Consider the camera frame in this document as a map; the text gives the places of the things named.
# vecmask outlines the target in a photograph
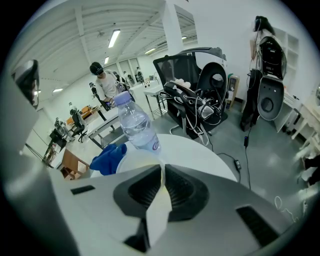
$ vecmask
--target ceiling light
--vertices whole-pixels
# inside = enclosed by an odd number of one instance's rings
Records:
[[[62,90],[63,90],[63,88],[60,88],[60,89],[54,89],[54,90],[53,90],[53,93],[61,92]]]
[[[119,34],[120,34],[120,29],[116,29],[116,30],[113,31],[113,34],[112,34],[112,36],[111,36],[111,40],[110,40],[110,43],[109,43],[108,48],[111,48],[111,47],[114,46],[114,44],[115,44],[115,42],[116,42],[117,37],[119,36]]]
[[[155,49],[156,49],[156,48],[152,48],[152,49],[150,49],[150,50],[147,50],[144,54],[149,54],[149,53],[153,52]]]

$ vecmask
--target white wall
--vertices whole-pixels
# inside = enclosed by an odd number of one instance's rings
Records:
[[[130,59],[130,62],[131,62],[131,65],[132,65],[132,68],[134,71],[136,71],[137,67],[139,67],[139,64],[137,62],[137,59],[136,58],[131,58]]]
[[[104,70],[112,70],[112,71],[117,72],[117,74],[120,74],[116,64],[112,64],[112,65],[106,66],[103,69]]]
[[[59,95],[47,102],[44,110],[48,113],[51,120],[61,118],[67,120],[70,117],[69,102],[76,106],[79,110],[87,105],[97,106],[100,102],[96,98],[92,98],[93,94],[89,83],[94,83],[96,76],[87,74],[73,84],[69,85],[66,89],[58,92]]]
[[[121,62],[119,62],[119,64],[120,64],[120,67],[121,67],[121,69],[122,69],[123,72],[126,71],[129,75],[134,75],[134,74],[131,74],[131,69],[130,69],[130,67],[129,67],[129,63],[128,63],[127,60],[121,61]]]
[[[288,86],[288,91],[301,102],[308,98],[319,81],[319,53],[300,21],[280,1],[189,0],[189,4],[199,45],[220,47],[226,55],[228,72],[240,76],[238,98],[246,98],[251,23],[256,16],[267,17],[273,27],[299,39],[296,79]]]
[[[43,109],[37,111],[37,113],[39,118],[34,124],[26,143],[41,156],[44,156],[51,141],[49,135],[54,129],[54,123],[49,119]],[[35,155],[26,146],[24,146],[22,152],[28,156],[35,157]]]
[[[203,45],[199,45],[197,42],[191,42],[191,43],[184,43],[183,49],[190,49],[190,48],[196,48],[201,47]],[[142,55],[138,56],[138,62],[140,64],[140,68],[142,70],[144,78],[147,78],[149,76],[153,76],[155,72],[157,72],[155,65],[153,64],[153,61],[159,58],[163,58],[165,55],[169,55],[168,50],[162,50],[160,52],[155,52],[151,55]]]

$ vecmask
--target wooden table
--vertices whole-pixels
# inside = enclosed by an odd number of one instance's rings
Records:
[[[85,165],[85,171],[79,171],[79,162]],[[76,157],[66,148],[63,148],[60,153],[51,162],[53,168],[58,169],[63,174],[65,180],[76,180],[88,171],[89,165]]]

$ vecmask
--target plastic water bottle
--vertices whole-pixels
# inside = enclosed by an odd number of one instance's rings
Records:
[[[158,154],[161,146],[148,115],[132,101],[128,91],[114,98],[118,107],[121,128],[136,149],[148,150]]]

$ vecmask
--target power cord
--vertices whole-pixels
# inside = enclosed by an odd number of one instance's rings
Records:
[[[229,155],[229,154],[226,154],[226,153],[219,153],[219,154],[217,154],[217,156],[219,156],[219,155],[225,155],[225,156],[227,156],[227,157],[232,158],[234,161],[236,160],[233,156],[231,156],[231,155]]]
[[[276,200],[277,198],[280,200],[280,206],[277,205],[277,200]],[[277,196],[274,198],[274,205],[275,205],[275,208],[276,208],[277,210],[281,211],[282,213],[283,213],[283,212],[288,212],[288,214],[291,215],[292,221],[293,221],[294,223],[296,223],[296,222],[299,220],[299,218],[298,218],[298,217],[295,218],[294,215],[293,215],[293,213],[292,213],[291,211],[289,211],[287,208],[285,208],[285,209],[283,209],[283,210],[280,210],[281,207],[282,207],[282,200],[281,200],[280,196],[277,195]]]
[[[249,189],[251,190],[250,171],[249,171],[249,162],[248,162],[248,156],[247,156],[247,148],[245,148],[245,158],[246,158],[246,166],[247,166],[247,170],[248,170]]]
[[[211,143],[211,140],[208,138],[208,140],[209,140],[209,142],[210,142],[210,144],[211,144],[211,149],[212,149],[212,152],[214,153],[214,145]],[[241,170],[241,165],[240,165],[240,162],[239,162],[239,160],[236,160],[233,156],[231,156],[231,155],[229,155],[229,154],[227,154],[227,153],[219,153],[219,154],[216,154],[217,156],[219,156],[219,155],[225,155],[225,156],[227,156],[227,157],[230,157],[230,158],[232,158],[233,159],[233,163],[234,163],[234,166],[235,166],[235,169],[237,170],[237,172],[239,173],[239,183],[241,183],[241,172],[240,172],[240,170]]]
[[[248,183],[249,183],[249,189],[251,190],[251,182],[250,182],[250,171],[249,171],[249,161],[248,161],[248,156],[247,156],[247,147],[249,145],[249,135],[251,133],[251,129],[252,129],[252,123],[250,123],[250,130],[248,133],[248,136],[244,137],[244,147],[245,147],[245,158],[246,158],[246,166],[247,166],[247,170],[248,170]]]
[[[209,142],[210,142],[210,144],[211,144],[211,150],[212,150],[212,152],[214,153],[214,145],[212,145],[210,139],[209,139]]]

